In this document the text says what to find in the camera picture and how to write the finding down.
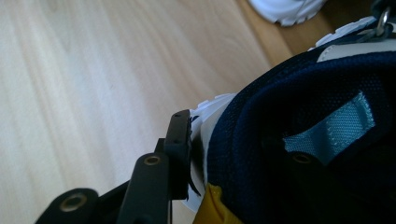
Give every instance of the light wood plank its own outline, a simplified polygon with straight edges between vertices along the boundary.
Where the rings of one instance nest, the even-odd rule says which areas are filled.
[[[270,67],[233,1],[0,4],[0,223],[32,223],[73,188],[115,188],[173,113]]]

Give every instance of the shoe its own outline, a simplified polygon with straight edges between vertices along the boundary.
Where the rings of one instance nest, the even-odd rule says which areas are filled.
[[[282,26],[292,26],[313,18],[326,0],[249,0],[265,19]]]
[[[319,40],[316,48],[283,62],[239,93],[221,95],[192,109],[191,138],[201,143],[198,148],[204,164],[204,174],[195,184],[202,184],[201,189],[209,184],[219,186],[221,201],[243,222],[277,223],[284,215],[279,210],[283,203],[277,200],[290,203],[289,193],[282,191],[282,181],[291,180],[271,175],[273,170],[268,167],[281,167],[282,162],[276,160],[283,154],[274,153],[268,159],[263,148],[270,146],[290,155],[298,151],[293,159],[301,164],[330,164],[337,180],[362,199],[357,203],[372,212],[372,217],[359,220],[378,223],[381,217],[391,218],[393,214],[387,210],[390,205],[372,197],[394,196],[396,192],[392,191],[396,190],[396,150],[390,150],[396,130],[389,122],[395,120],[396,110],[396,85],[390,81],[396,70],[396,39],[390,37],[395,30],[391,25],[384,36],[367,37],[375,27],[373,17],[346,25]],[[276,129],[282,129],[280,142]],[[383,164],[371,158],[388,160]],[[185,204],[198,210],[199,215],[199,206],[205,206],[200,205],[202,199],[191,190]],[[296,211],[302,208],[294,203],[287,206],[292,209],[290,215],[301,217]],[[348,204],[336,207],[348,212]],[[373,210],[370,204],[378,209]],[[345,215],[338,210],[335,214]]]

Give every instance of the metal ring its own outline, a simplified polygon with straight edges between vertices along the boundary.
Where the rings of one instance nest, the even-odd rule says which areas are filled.
[[[160,162],[161,162],[161,158],[158,156],[150,156],[145,158],[146,165],[157,165]]]
[[[59,206],[63,212],[73,212],[87,202],[87,196],[83,193],[75,193],[67,197]]]
[[[381,17],[379,18],[378,25],[376,26],[375,35],[381,36],[385,33],[385,24],[387,24],[390,15],[390,7],[385,8]]]

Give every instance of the navy blue fabric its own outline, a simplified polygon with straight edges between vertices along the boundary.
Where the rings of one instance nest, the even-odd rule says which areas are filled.
[[[396,71],[395,52],[316,63],[322,51],[314,49],[295,56],[252,82],[235,96],[214,129],[207,155],[208,182],[222,187],[223,202],[246,223],[276,220],[271,182],[261,151],[262,117],[272,108],[277,108],[276,112],[281,116],[282,108],[289,109],[287,105],[293,104],[293,98],[305,97],[310,94],[307,90],[326,86],[335,80],[341,82],[346,77],[368,77]],[[388,128],[381,127],[378,132],[372,132],[368,142],[379,138],[384,134],[381,131]],[[352,150],[350,155],[344,153],[343,156],[349,158],[355,154]]]

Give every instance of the black plastic part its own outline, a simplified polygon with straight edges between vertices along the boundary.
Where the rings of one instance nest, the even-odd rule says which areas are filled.
[[[163,150],[170,161],[171,199],[188,197],[191,164],[190,110],[174,114],[164,140]]]
[[[169,159],[161,153],[140,157],[122,203],[118,224],[170,222]]]
[[[85,224],[93,223],[92,213],[98,203],[93,189],[72,189],[56,198],[41,215],[36,224]]]
[[[95,223],[116,223],[128,185],[129,181],[100,196],[99,204],[94,214],[94,216],[97,217]]]

